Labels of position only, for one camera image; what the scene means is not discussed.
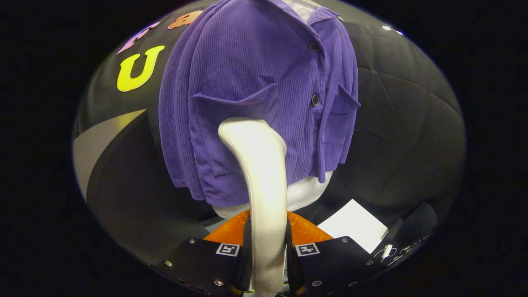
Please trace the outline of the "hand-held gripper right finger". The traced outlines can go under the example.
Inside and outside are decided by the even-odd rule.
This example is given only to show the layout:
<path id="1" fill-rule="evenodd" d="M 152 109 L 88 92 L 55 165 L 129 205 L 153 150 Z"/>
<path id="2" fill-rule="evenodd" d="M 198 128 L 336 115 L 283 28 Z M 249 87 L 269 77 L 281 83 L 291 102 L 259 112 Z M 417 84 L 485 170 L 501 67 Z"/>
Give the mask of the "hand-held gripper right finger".
<path id="1" fill-rule="evenodd" d="M 390 229 L 363 247 L 352 236 L 332 236 L 293 212 L 288 213 L 286 263 L 292 297 L 348 297 L 351 288 L 381 274 Z"/>

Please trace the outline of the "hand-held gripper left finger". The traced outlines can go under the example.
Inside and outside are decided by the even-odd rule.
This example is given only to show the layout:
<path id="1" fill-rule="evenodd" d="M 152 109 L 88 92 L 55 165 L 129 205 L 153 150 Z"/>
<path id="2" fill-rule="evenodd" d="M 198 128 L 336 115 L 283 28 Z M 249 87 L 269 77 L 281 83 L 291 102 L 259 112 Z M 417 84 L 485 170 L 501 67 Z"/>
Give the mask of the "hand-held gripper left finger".
<path id="1" fill-rule="evenodd" d="M 185 239 L 154 269 L 200 297 L 242 297 L 252 274 L 250 211 L 205 238 Z"/>

